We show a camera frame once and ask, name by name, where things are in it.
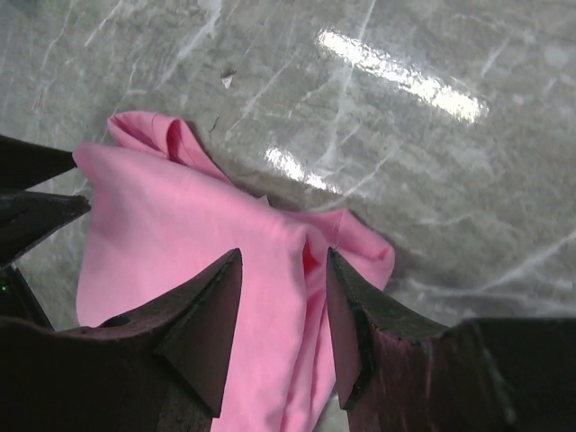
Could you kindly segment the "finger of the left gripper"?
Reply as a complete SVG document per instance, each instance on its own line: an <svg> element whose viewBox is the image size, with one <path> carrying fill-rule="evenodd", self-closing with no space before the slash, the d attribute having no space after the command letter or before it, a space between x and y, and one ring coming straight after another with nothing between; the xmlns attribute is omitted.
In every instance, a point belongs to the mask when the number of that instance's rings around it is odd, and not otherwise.
<svg viewBox="0 0 576 432"><path fill-rule="evenodd" d="M1 268L91 210L81 195L1 192Z"/></svg>
<svg viewBox="0 0 576 432"><path fill-rule="evenodd" d="M77 167L72 153L1 136L1 187L26 190Z"/></svg>

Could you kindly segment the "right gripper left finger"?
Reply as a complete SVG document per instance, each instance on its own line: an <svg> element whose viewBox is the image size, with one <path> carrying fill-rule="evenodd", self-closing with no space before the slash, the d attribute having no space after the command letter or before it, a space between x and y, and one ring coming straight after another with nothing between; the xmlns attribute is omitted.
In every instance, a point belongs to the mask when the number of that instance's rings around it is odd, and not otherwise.
<svg viewBox="0 0 576 432"><path fill-rule="evenodd" d="M4 431L207 431L221 414L242 255L97 327L1 319Z"/></svg>

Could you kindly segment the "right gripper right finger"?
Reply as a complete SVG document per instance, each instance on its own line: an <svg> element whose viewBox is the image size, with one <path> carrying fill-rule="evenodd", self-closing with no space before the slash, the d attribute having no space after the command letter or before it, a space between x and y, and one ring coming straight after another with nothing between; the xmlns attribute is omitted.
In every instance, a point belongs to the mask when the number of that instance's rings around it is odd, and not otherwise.
<svg viewBox="0 0 576 432"><path fill-rule="evenodd" d="M572 431L575 321L446 327L327 257L337 393L353 431Z"/></svg>

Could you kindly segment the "pink t-shirt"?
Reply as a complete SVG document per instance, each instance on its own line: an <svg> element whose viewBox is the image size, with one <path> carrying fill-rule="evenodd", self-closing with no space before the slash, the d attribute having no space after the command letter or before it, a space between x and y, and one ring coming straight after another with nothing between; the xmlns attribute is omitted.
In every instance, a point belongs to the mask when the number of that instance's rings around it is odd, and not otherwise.
<svg viewBox="0 0 576 432"><path fill-rule="evenodd" d="M92 183L76 295L96 326L188 281L225 252L243 260L238 321L216 431L311 431L335 384L326 259L383 288L392 246L345 209L291 212L240 191L188 125L153 112L108 121L112 145L74 151Z"/></svg>

